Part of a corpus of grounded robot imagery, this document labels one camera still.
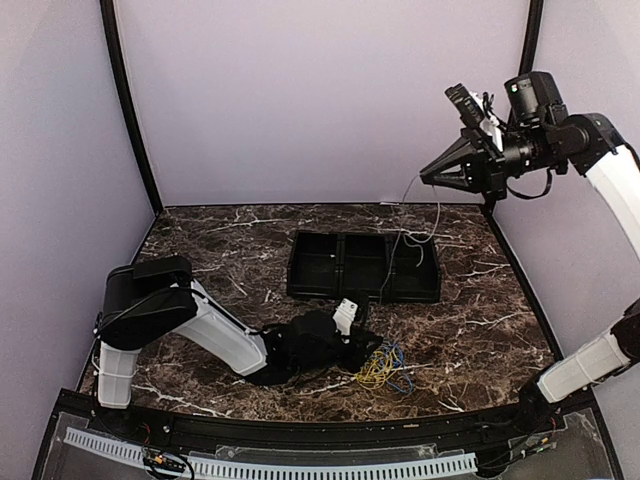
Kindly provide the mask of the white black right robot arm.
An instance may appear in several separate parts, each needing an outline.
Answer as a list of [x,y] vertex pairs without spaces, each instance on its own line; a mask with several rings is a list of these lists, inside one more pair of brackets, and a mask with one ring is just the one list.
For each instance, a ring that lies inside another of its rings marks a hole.
[[476,196],[522,264],[558,350],[519,389],[508,426],[547,428],[560,405],[639,364],[639,159],[601,113],[568,110],[530,72],[492,94],[445,95],[462,122],[422,183]]

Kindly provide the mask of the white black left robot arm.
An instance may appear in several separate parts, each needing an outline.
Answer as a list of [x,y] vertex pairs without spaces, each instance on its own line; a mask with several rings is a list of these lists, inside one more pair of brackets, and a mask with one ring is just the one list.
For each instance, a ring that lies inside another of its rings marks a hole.
[[345,298],[332,313],[310,310],[255,329],[206,291],[183,256],[117,267],[94,328],[101,417],[120,436],[140,429],[140,412],[129,405],[137,359],[167,334],[195,343],[251,384],[273,386],[332,367],[359,372],[383,343],[365,328],[367,315],[367,301]]

